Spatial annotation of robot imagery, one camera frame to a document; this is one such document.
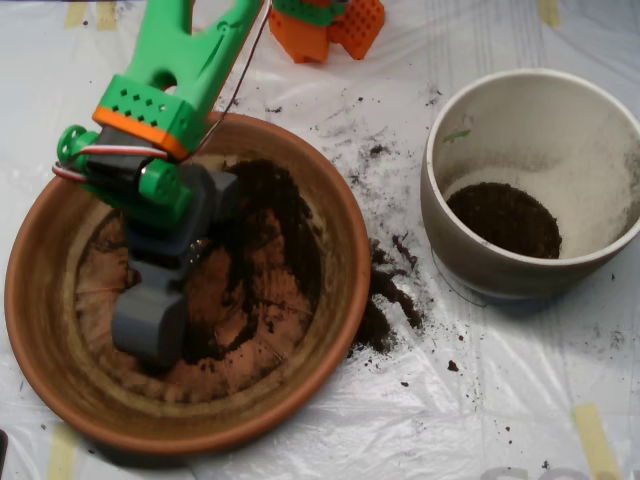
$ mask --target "gray gripper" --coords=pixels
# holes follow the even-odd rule
[[[180,358],[188,319],[184,293],[136,285],[116,303],[111,326],[114,346],[146,364],[170,367]]]
[[[211,173],[200,165],[185,165],[181,173],[193,201],[177,229],[159,234],[127,223],[129,266],[140,273],[141,282],[120,295],[112,321],[116,348],[165,368],[180,358],[189,321],[182,289],[199,253],[192,246],[212,224],[235,217],[240,205],[235,175]]]

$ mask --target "red and white wire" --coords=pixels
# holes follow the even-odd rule
[[[220,114],[220,118],[218,118],[218,120],[216,120],[216,122],[211,126],[211,128],[209,128],[209,130],[207,131],[205,136],[202,138],[202,141],[196,147],[196,149],[193,152],[191,152],[187,157],[182,159],[179,163],[186,162],[187,160],[193,158],[193,156],[196,153],[198,153],[209,142],[209,140],[211,140],[213,132],[216,130],[216,128],[218,128],[218,125],[220,125],[220,122],[224,120],[224,117],[231,109],[236,99],[236,96],[240,91],[240,86],[242,85],[244,77],[247,74],[247,70],[249,69],[251,60],[253,59],[253,54],[255,53],[256,48],[258,47],[258,41],[262,36],[264,27],[266,26],[267,22],[269,21],[269,17],[271,16],[271,8],[272,8],[272,0],[269,0],[267,3],[265,14],[260,23],[258,34],[256,35],[256,39],[254,40],[253,45],[251,46],[247,63],[242,69],[242,73],[240,75],[238,83],[236,84],[236,88],[233,91],[233,95],[229,100],[229,103]],[[160,150],[153,147],[134,147],[134,146],[126,146],[126,145],[89,145],[81,149],[74,157],[78,157],[80,155],[88,155],[88,154],[139,155],[139,156],[152,156],[154,158],[164,158],[164,159],[169,158],[169,155],[164,150]],[[89,182],[89,178],[86,175],[83,175],[82,173],[79,173],[75,170],[67,168],[62,164],[60,164],[60,162],[56,162],[54,164],[54,166],[52,167],[52,171],[58,177],[62,177],[67,180],[73,180],[75,182],[80,182],[80,183]]]

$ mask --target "robot part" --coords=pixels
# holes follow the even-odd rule
[[[182,352],[189,320],[183,287],[199,258],[199,241],[214,224],[232,220],[239,209],[238,179],[210,173],[201,165],[180,168],[193,192],[179,228],[167,233],[129,222],[129,266],[141,282],[120,295],[112,322],[113,343],[147,364],[170,367]]]
[[[274,0],[271,33],[296,63],[327,60],[338,43],[362,60],[384,25],[379,0]]]
[[[180,357],[183,288],[198,240],[238,211],[235,176],[181,163],[215,129],[209,112],[261,8],[262,0],[236,0],[192,35],[192,0],[148,2],[133,59],[93,114],[101,132],[74,125],[58,143],[54,172],[125,214],[129,265],[142,280],[116,303],[113,342],[147,364],[169,367]]]

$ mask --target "green plastic part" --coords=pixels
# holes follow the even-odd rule
[[[337,16],[344,14],[347,5],[343,2],[332,2],[328,7],[316,7],[302,0],[273,0],[273,8],[277,12],[316,27],[331,25]]]
[[[62,133],[58,141],[60,163],[88,175],[96,183],[100,181],[100,175],[87,171],[87,155],[80,155],[75,160],[73,156],[82,148],[94,144],[97,138],[96,132],[73,125]],[[180,181],[177,165],[158,158],[143,169],[138,194],[113,192],[91,183],[84,184],[83,187],[103,202],[124,210],[139,223],[163,231],[171,230],[180,223],[193,198],[191,190]]]
[[[58,160],[62,165],[73,165],[74,168],[83,172],[87,162],[86,155],[80,155],[75,158],[80,150],[88,145],[95,143],[98,138],[96,132],[88,132],[86,128],[80,125],[72,125],[67,128],[58,140]]]
[[[180,182],[178,167],[160,159],[152,160],[140,176],[140,195],[162,206],[175,205],[178,210],[185,207],[185,199],[191,199],[191,191]]]
[[[155,202],[141,200],[138,195],[114,194],[109,190],[90,185],[85,188],[113,208],[124,210],[129,218],[161,231],[173,230],[178,226],[193,197],[192,192],[185,188],[184,195],[178,203],[158,205]]]
[[[214,25],[192,35],[191,0],[147,2],[133,59],[100,106],[161,128],[192,151],[261,7],[262,0],[236,0]],[[163,91],[172,86],[173,94]]]

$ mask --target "white plastic sheet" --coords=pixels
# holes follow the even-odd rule
[[[196,26],[230,1],[198,0]],[[559,299],[484,306],[436,268],[418,187],[435,115],[484,74],[566,70],[640,114],[640,4],[560,0],[550,19],[554,1],[384,3],[386,25],[361,62],[335,47],[325,65],[294,65],[266,33],[234,110],[320,149],[352,184],[370,236],[404,268],[392,236],[407,233],[404,244],[418,262],[398,287],[427,305],[425,331],[411,329],[399,305],[378,298],[399,338],[391,354],[346,359],[307,406],[258,441],[158,472],[112,465],[79,439],[67,445],[66,478],[590,478],[572,418],[572,408],[587,402],[600,411],[622,478],[640,470],[638,242]],[[143,2],[116,2],[116,29],[105,31],[94,3],[83,13],[86,26],[68,25],[71,5],[0,3],[4,268],[25,214],[51,177],[60,132],[72,123],[91,125],[111,75],[128,64],[144,10]],[[228,96],[226,88],[219,107]],[[384,150],[374,158],[377,145]],[[54,478],[59,422],[22,376],[0,323],[0,428],[10,436],[3,480]]]

